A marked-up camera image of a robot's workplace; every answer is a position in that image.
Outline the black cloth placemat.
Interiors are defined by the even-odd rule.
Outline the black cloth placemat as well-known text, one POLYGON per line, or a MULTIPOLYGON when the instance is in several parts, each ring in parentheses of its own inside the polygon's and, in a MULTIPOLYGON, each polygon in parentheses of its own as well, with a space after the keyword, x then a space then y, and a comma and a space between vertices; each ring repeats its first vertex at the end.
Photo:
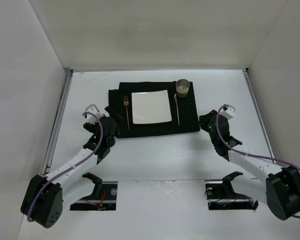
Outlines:
POLYGON ((176 95, 176 82, 120 82, 108 91, 108 105, 121 118, 118 138, 145 138, 200 130, 194 87, 176 95))

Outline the copper fork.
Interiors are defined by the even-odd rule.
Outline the copper fork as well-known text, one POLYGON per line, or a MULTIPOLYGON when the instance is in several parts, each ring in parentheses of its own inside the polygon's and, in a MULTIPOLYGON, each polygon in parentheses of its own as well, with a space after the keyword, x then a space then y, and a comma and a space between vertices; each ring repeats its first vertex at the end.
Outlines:
POLYGON ((128 111, 129 99, 128 99, 127 95, 123 96, 123 104, 125 106, 125 111, 126 111, 127 128, 128 128, 128 130, 130 130, 129 111, 128 111))

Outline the silver metal cup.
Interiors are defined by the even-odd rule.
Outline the silver metal cup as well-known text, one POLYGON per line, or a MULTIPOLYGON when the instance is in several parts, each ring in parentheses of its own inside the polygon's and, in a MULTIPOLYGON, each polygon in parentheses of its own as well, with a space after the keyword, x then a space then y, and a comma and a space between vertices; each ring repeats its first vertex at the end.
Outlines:
POLYGON ((176 95, 180 98, 186 97, 188 95, 190 86, 191 84, 187 79, 179 79, 175 83, 176 95))

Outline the white square plate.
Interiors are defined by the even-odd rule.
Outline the white square plate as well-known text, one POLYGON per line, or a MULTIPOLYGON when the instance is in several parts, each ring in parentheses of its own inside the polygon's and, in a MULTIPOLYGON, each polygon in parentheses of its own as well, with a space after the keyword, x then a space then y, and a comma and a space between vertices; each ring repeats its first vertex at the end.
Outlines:
POLYGON ((133 92, 132 123, 135 125, 159 124, 172 121, 167 90, 133 92))

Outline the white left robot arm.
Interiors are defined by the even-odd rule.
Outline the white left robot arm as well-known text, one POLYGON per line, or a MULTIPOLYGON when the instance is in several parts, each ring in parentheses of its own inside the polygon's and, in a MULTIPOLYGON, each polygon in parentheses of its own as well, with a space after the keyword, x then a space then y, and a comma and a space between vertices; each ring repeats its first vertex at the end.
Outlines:
POLYGON ((83 116, 83 127, 91 137, 79 152, 58 169, 41 176, 35 175, 29 182, 20 211, 29 222, 36 222, 48 229, 60 218, 64 209, 72 209, 81 201, 97 211, 114 210, 111 203, 114 194, 103 188, 100 177, 91 173, 115 145, 119 136, 118 124, 122 118, 110 107, 101 114, 96 105, 89 105, 83 116))

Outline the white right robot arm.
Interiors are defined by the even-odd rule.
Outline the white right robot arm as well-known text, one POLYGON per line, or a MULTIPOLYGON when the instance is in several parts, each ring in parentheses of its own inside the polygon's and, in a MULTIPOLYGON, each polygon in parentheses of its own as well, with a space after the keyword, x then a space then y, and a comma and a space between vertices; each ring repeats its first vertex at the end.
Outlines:
POLYGON ((198 124, 209 134, 216 153, 226 161, 250 173, 252 177, 235 171, 222 182, 226 194, 244 195, 267 205, 280 220, 297 217, 300 212, 300 168, 283 160, 249 153, 243 143, 230 134, 229 120, 234 108, 223 105, 199 117, 198 124))

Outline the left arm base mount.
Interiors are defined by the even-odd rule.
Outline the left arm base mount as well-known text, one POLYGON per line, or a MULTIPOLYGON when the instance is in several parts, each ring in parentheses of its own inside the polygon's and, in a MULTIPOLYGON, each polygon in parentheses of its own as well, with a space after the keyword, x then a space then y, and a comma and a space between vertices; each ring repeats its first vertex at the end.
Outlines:
POLYGON ((94 184, 91 194, 77 200, 70 211, 115 211, 117 207, 118 182, 104 182, 100 177, 85 173, 84 179, 94 184))

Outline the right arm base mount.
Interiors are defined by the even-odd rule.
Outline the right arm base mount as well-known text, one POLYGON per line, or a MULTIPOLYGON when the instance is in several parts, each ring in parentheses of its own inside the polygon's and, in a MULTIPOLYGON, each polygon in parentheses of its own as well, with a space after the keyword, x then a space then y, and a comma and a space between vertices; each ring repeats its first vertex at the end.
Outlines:
POLYGON ((208 180, 205 182, 204 196, 210 211, 252 210, 255 211, 259 202, 251 197, 236 193, 232 181, 243 175, 242 172, 232 172, 221 180, 208 180))

